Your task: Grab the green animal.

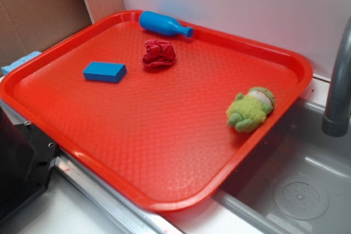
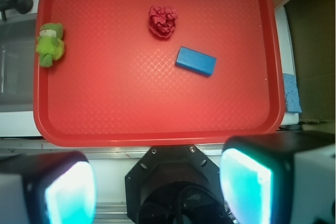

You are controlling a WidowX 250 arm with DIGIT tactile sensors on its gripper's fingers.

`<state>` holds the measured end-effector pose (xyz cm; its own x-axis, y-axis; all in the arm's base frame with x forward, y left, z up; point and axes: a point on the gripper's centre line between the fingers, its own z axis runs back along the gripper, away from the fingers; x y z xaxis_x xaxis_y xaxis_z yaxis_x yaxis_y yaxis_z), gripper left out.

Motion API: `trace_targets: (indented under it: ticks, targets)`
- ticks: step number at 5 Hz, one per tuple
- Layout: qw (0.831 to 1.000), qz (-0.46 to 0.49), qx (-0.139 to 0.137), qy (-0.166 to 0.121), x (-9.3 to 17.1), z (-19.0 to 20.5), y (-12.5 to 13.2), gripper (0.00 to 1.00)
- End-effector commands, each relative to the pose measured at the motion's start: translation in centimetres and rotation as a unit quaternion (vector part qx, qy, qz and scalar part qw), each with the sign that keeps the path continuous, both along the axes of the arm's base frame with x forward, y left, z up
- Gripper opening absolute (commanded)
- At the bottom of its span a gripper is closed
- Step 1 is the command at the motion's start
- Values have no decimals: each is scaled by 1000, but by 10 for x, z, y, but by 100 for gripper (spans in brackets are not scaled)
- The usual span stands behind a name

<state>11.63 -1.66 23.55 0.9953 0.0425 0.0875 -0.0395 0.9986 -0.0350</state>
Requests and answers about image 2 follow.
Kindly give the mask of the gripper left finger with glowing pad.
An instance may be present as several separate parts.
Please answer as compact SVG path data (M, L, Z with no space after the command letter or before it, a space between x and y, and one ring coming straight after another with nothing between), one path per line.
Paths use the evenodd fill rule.
M93 223L94 171L79 151L1 157L1 223Z

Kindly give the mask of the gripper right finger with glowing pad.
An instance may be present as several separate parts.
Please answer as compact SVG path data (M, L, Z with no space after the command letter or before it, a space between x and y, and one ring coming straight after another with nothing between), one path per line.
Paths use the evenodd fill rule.
M335 135L279 131L233 136L220 186L239 223L335 223Z

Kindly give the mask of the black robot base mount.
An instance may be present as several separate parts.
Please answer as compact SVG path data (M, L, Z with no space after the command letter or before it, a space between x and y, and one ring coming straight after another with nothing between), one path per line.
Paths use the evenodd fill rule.
M231 223L219 168L194 145L153 146L125 176L134 223Z

